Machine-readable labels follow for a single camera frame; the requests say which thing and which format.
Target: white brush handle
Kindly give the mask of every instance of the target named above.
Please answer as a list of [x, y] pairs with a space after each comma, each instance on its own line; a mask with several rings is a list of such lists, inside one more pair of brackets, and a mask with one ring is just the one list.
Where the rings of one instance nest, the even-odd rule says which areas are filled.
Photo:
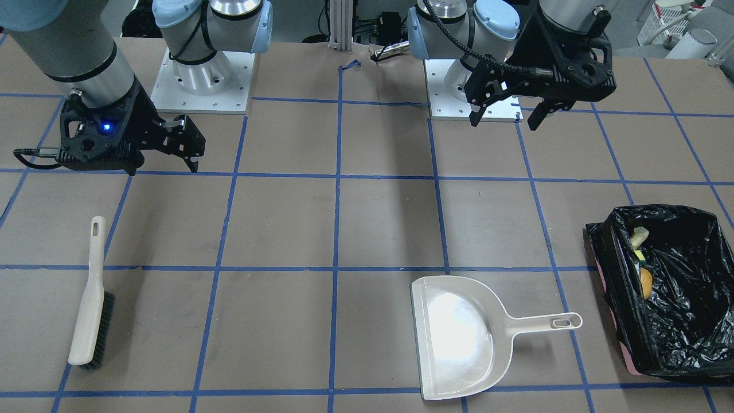
[[107, 237], [107, 222], [103, 217], [94, 217], [90, 228], [90, 272], [87, 286], [81, 295], [79, 313], [76, 315], [74, 338], [71, 340], [69, 364], [81, 365], [92, 361], [97, 333], [104, 303], [102, 271], [104, 269], [104, 243]]

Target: white mounting plate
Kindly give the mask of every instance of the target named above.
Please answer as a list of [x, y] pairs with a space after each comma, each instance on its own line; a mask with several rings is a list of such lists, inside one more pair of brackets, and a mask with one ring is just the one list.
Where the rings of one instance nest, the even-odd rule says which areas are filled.
[[[424, 60], [424, 62], [426, 63], [428, 98], [431, 102], [431, 118], [447, 121], [466, 121], [469, 119], [471, 105], [455, 98], [443, 81], [454, 60], [430, 59]], [[511, 97], [488, 107], [487, 111], [484, 112], [484, 116], [482, 116], [482, 122], [515, 122], [518, 118], [523, 118], [520, 101], [516, 97]]]
[[163, 113], [246, 114], [255, 69], [255, 55], [239, 51], [225, 51], [224, 54], [232, 64], [234, 79], [231, 79], [228, 88], [220, 93], [199, 96], [192, 95], [178, 86], [166, 49], [161, 70], [156, 78], [156, 86], [150, 95], [156, 109]]

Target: white dustpan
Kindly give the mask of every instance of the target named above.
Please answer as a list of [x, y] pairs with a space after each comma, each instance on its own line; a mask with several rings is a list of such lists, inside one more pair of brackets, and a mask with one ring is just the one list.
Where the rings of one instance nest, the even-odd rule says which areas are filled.
[[581, 327], [574, 312], [514, 318], [481, 282], [430, 276], [410, 285], [425, 400], [460, 398], [489, 389], [507, 372], [521, 333]]

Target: black trash bag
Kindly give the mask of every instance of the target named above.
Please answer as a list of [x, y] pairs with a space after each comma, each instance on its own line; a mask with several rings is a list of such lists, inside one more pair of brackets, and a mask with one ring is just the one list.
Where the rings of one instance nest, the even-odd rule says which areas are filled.
[[[653, 274], [647, 300], [630, 236]], [[642, 374], [694, 383], [734, 375], [734, 257], [714, 214], [687, 206], [615, 208], [586, 231], [606, 284], [619, 340]]]

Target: plastic crate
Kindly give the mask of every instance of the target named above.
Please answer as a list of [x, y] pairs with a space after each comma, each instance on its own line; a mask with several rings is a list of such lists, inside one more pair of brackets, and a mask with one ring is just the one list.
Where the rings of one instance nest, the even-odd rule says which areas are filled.
[[[647, 40], [647, 38], [652, 33], [656, 32], [663, 25], [668, 24], [671, 20], [682, 14], [680, 7], [670, 7], [664, 9], [659, 7], [656, 3], [653, 3], [652, 8], [653, 10], [651, 11], [650, 15], [647, 16], [647, 20], [644, 22], [642, 30], [640, 30], [639, 35], [637, 35], [637, 43], [640, 46], [644, 45], [645, 40]], [[653, 40], [652, 44], [663, 44], [665, 39], [667, 39], [668, 37], [675, 37], [676, 40], [680, 40], [686, 33], [687, 25], [687, 20], [682, 20], [678, 22], [673, 27], [670, 27], [669, 29], [659, 34]]]

